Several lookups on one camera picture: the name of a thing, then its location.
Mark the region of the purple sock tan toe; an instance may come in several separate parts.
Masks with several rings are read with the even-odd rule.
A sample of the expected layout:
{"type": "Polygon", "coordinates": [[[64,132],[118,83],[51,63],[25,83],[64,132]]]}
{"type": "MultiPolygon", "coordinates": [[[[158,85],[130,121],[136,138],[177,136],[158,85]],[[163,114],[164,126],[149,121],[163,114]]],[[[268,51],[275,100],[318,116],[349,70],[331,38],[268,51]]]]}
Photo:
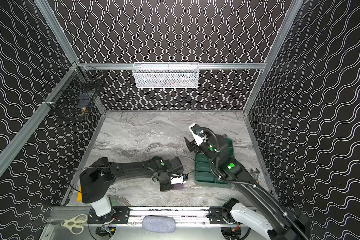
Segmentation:
{"type": "Polygon", "coordinates": [[[184,189],[184,184],[174,184],[173,190],[182,190],[184,189]]]}

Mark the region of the green compartment tray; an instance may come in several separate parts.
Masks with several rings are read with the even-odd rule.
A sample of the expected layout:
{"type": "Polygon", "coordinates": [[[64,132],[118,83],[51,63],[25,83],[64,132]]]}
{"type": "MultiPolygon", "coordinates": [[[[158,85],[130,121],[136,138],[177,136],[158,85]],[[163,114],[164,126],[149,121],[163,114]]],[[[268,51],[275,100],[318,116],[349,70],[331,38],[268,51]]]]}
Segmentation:
{"type": "Polygon", "coordinates": [[[231,186],[216,178],[209,169],[209,159],[201,152],[195,156],[195,183],[199,186],[230,189],[231,186]]]}

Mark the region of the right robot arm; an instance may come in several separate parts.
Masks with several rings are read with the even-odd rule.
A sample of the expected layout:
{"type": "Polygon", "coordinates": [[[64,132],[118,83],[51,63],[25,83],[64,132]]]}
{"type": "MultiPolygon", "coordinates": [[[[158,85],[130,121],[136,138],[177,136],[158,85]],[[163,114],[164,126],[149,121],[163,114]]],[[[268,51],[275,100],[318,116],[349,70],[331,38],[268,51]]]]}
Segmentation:
{"type": "Polygon", "coordinates": [[[261,187],[231,155],[232,147],[226,142],[225,136],[197,124],[191,124],[189,130],[194,138],[193,141],[186,141],[190,152],[203,154],[212,175],[218,181],[231,185],[257,208],[253,211],[235,200],[228,201],[225,207],[233,221],[244,224],[267,240],[309,238],[309,219],[287,210],[261,187]]]}

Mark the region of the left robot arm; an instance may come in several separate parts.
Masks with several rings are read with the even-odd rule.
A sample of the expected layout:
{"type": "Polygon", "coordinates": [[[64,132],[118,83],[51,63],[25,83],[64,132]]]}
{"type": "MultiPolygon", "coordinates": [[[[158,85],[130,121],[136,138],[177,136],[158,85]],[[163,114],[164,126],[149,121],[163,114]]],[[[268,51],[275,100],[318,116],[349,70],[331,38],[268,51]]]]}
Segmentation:
{"type": "Polygon", "coordinates": [[[91,205],[96,217],[109,217],[114,211],[107,191],[114,183],[130,179],[155,179],[160,183],[160,191],[166,192],[173,189],[172,178],[183,173],[183,164],[178,157],[171,160],[153,157],[132,163],[110,162],[103,157],[80,173],[82,202],[91,205]]]}

